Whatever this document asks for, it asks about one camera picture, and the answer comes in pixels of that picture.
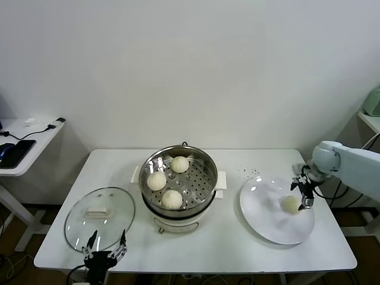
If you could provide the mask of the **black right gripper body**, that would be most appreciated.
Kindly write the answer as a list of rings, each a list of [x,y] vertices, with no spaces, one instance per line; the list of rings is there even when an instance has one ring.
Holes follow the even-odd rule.
[[[301,194],[306,198],[313,198],[314,191],[318,184],[310,180],[306,175],[298,176],[298,187]]]

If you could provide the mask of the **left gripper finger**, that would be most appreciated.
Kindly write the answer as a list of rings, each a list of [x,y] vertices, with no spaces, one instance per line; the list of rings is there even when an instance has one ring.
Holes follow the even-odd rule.
[[[125,230],[121,234],[119,246],[113,251],[112,258],[122,258],[128,251],[126,244]]]
[[[81,252],[83,253],[84,258],[92,258],[93,257],[92,248],[93,248],[94,242],[96,240],[96,237],[97,237],[97,231],[95,230],[94,233],[88,239],[86,246],[83,246],[81,248]]]

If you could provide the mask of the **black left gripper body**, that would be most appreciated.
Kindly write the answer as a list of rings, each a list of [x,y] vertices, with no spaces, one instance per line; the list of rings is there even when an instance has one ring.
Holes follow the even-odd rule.
[[[92,258],[84,258],[84,265],[88,269],[86,282],[105,282],[108,269],[116,265],[116,258],[108,257],[110,253],[111,251],[94,252]]]

